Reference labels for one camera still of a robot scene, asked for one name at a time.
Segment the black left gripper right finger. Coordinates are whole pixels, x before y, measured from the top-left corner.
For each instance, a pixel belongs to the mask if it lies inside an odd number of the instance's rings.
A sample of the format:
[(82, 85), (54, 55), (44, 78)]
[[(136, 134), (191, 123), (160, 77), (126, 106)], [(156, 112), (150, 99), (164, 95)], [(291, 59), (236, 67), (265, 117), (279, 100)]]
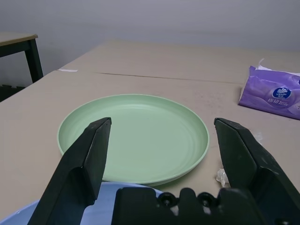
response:
[(300, 194), (274, 157), (239, 123), (214, 125), (230, 186), (247, 189), (269, 225), (298, 225)]

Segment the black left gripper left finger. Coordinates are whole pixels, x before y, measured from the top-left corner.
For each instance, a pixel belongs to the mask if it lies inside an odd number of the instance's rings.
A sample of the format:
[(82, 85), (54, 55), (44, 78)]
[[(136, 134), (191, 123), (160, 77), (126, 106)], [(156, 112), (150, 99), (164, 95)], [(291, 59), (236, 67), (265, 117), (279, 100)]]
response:
[(30, 220), (30, 225), (78, 225), (98, 198), (112, 120), (90, 123), (63, 154)]

